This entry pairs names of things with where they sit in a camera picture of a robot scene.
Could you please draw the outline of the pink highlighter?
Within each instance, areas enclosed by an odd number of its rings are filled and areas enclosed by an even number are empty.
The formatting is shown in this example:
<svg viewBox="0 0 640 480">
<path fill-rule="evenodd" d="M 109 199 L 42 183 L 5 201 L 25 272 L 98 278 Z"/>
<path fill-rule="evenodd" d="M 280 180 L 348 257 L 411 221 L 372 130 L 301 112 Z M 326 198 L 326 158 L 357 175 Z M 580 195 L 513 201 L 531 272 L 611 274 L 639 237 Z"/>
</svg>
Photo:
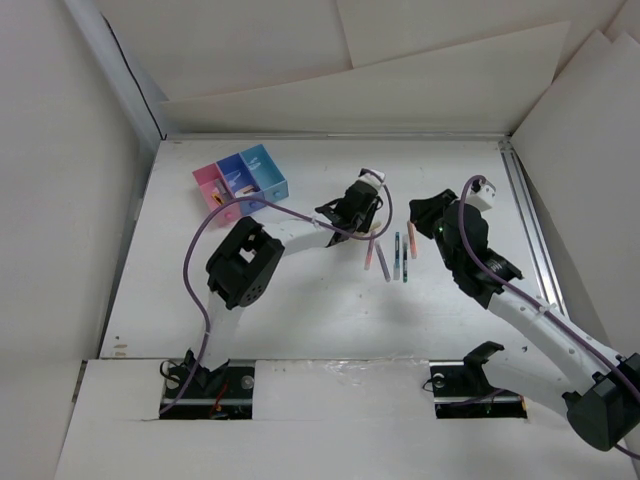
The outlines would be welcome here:
<svg viewBox="0 0 640 480">
<path fill-rule="evenodd" d="M 371 268 L 374 247 L 375 247 L 375 240 L 370 239 L 367 243 L 367 250 L 366 250 L 365 262 L 364 262 L 365 271 L 368 271 Z"/>
</svg>

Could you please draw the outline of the yellow utility knife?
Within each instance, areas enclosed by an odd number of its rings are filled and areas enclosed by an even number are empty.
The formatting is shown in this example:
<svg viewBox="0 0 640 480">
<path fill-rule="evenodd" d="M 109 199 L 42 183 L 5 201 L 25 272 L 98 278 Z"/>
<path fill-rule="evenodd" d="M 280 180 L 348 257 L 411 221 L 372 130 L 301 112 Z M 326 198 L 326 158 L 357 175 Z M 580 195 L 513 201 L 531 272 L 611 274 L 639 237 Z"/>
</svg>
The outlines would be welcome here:
<svg viewBox="0 0 640 480">
<path fill-rule="evenodd" d="M 211 198 L 214 200 L 216 207 L 222 206 L 226 201 L 218 194 L 212 193 Z"/>
</svg>

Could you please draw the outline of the purple highlighter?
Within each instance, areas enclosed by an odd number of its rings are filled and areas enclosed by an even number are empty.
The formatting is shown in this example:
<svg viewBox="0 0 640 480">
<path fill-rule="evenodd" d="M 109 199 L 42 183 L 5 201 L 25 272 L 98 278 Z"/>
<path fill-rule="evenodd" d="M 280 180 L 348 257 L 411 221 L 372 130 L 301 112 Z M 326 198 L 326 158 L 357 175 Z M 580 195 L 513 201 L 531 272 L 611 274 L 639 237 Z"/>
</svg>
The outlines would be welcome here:
<svg viewBox="0 0 640 480">
<path fill-rule="evenodd" d="M 375 241 L 375 250 L 376 250 L 376 254 L 381 266 L 381 270 L 383 272 L 383 276 L 385 279 L 385 282 L 390 283 L 391 282 L 391 273 L 388 267 L 388 263 L 386 261 L 385 255 L 384 255 L 384 251 L 383 248 L 380 244 L 380 242 L 378 240 Z"/>
</svg>

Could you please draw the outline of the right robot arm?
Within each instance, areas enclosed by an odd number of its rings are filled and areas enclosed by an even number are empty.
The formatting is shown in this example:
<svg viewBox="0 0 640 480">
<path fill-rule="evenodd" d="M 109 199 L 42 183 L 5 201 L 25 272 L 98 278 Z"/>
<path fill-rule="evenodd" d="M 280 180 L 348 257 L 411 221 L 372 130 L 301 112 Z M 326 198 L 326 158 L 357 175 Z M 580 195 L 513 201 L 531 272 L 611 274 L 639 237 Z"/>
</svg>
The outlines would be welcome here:
<svg viewBox="0 0 640 480">
<path fill-rule="evenodd" d="M 540 297 L 522 272 L 488 245 L 485 202 L 446 189 L 409 203 L 415 229 L 435 242 L 453 282 L 480 307 L 519 331 L 549 361 L 523 348 L 485 341 L 463 359 L 473 393 L 504 389 L 565 418 L 599 451 L 617 449 L 639 425 L 639 356 L 594 339 Z"/>
</svg>

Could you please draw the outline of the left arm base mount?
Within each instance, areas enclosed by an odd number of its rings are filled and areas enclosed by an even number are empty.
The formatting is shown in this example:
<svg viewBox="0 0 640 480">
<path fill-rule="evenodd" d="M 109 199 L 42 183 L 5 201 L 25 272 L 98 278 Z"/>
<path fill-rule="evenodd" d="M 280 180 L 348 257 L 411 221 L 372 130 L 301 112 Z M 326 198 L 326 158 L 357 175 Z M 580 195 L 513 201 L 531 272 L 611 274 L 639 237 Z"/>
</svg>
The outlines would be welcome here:
<svg viewBox="0 0 640 480">
<path fill-rule="evenodd" d="M 161 420 L 251 420 L 255 367 L 253 361 L 227 362 L 215 371 L 197 365 L 191 350 L 177 363 L 165 360 L 159 372 L 164 390 Z"/>
</svg>

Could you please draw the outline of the light blue pen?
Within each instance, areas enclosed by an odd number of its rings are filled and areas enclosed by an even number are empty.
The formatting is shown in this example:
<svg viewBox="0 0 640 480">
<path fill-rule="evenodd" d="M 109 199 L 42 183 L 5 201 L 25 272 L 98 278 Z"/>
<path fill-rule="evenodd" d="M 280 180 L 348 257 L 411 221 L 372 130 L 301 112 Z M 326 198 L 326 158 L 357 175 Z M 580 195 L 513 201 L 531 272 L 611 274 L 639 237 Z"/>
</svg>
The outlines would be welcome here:
<svg viewBox="0 0 640 480">
<path fill-rule="evenodd" d="M 226 188 L 225 188 L 223 182 L 219 178 L 217 178 L 217 179 L 214 180 L 214 183 L 215 183 L 216 188 L 219 191 L 220 196 L 221 197 L 225 197 L 226 194 L 227 194 L 227 191 L 226 191 Z"/>
</svg>

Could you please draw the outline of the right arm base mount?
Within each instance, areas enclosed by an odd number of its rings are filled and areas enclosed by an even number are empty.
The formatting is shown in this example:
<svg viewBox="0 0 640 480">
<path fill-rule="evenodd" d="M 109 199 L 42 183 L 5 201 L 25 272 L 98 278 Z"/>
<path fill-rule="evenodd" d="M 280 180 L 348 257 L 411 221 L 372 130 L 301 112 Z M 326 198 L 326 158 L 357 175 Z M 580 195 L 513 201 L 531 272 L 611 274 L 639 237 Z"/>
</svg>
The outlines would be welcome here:
<svg viewBox="0 0 640 480">
<path fill-rule="evenodd" d="M 491 355 L 504 350 L 488 341 L 461 360 L 430 360 L 429 378 L 422 389 L 433 395 L 439 420 L 526 419 L 523 398 L 510 390 L 492 386 L 482 367 Z"/>
</svg>

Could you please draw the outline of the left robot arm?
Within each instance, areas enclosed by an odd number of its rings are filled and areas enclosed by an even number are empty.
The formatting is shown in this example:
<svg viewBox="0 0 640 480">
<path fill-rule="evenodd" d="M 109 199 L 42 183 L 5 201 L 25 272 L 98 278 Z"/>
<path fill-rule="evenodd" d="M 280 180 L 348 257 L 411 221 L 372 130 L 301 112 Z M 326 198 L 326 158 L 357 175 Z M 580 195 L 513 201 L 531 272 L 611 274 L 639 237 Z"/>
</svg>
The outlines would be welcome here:
<svg viewBox="0 0 640 480">
<path fill-rule="evenodd" d="M 372 172 L 347 188 L 343 197 L 317 207 L 311 215 L 261 224 L 241 218 L 207 261 L 209 289 L 203 340 L 188 384 L 201 396 L 222 387 L 220 368 L 230 359 L 244 310 L 265 292 L 280 260 L 306 250 L 330 248 L 369 232 L 381 205 L 384 181 Z"/>
</svg>

